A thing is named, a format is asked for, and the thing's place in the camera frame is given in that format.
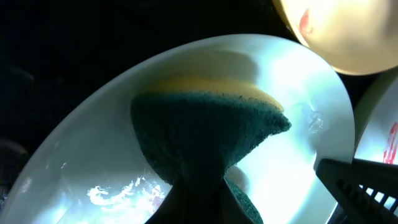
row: green sponge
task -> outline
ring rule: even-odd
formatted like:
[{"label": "green sponge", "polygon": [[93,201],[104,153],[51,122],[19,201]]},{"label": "green sponge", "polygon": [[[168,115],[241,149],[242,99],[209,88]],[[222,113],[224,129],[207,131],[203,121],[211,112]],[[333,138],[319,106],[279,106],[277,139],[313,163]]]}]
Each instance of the green sponge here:
[{"label": "green sponge", "polygon": [[259,211],[255,208],[250,198],[232,181],[226,180],[234,193],[236,200],[240,203],[246,215],[253,221],[253,224],[263,224]]},{"label": "green sponge", "polygon": [[229,206],[235,199],[226,193],[230,190],[224,184],[226,170],[266,137],[290,128],[281,105],[254,86],[197,77],[173,77],[144,89],[131,102],[131,116],[149,165],[173,188],[189,195],[174,190],[167,197],[195,201],[188,208],[188,202],[166,200],[190,211],[185,215],[190,221],[182,223],[199,223],[199,217],[212,213],[205,204],[216,205],[218,197],[224,198],[223,217],[239,213],[232,212],[239,206]]}]

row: dark background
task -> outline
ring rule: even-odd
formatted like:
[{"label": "dark background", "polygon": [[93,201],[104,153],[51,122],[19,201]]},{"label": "dark background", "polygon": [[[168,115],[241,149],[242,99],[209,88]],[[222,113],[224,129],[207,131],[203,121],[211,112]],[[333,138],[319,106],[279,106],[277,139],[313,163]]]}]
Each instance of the dark background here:
[{"label": "dark background", "polygon": [[[135,64],[225,34],[295,40],[271,0],[0,0],[0,138],[32,154],[86,97]],[[355,106],[377,77],[340,75]]]}]

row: green scouring pad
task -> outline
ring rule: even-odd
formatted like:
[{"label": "green scouring pad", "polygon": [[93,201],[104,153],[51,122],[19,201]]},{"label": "green scouring pad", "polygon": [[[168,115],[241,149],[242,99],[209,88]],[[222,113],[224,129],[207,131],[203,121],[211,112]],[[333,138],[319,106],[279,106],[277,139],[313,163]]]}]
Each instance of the green scouring pad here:
[{"label": "green scouring pad", "polygon": [[282,111],[254,85],[234,80],[179,75],[140,91],[131,115],[141,151],[173,185],[147,223],[252,223],[224,175],[290,128]]},{"label": "green scouring pad", "polygon": [[253,224],[263,224],[262,218],[259,211],[255,208],[253,203],[251,203],[250,198],[232,181],[226,180],[232,193],[234,193],[236,200],[242,206],[246,215],[253,221]]}]

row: plate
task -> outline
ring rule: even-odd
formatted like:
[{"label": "plate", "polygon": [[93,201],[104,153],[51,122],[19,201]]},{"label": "plate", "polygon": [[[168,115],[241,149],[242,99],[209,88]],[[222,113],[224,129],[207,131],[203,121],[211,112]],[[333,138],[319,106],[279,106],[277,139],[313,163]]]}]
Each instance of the plate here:
[{"label": "plate", "polygon": [[347,75],[369,75],[398,65],[396,0],[272,0],[306,47]]},{"label": "plate", "polygon": [[[370,87],[355,108],[356,159],[398,165],[398,69],[381,75]],[[377,193],[380,202],[383,194]],[[384,204],[391,208],[394,199]]]},{"label": "plate", "polygon": [[145,161],[129,104],[142,85],[178,73],[254,83],[284,106],[292,129],[268,138],[228,177],[249,195],[264,223],[325,223],[336,201],[313,168],[322,157],[353,158],[348,94],[333,69],[309,49],[249,34],[169,50],[92,94],[32,156],[0,223],[144,223],[170,186]]}]

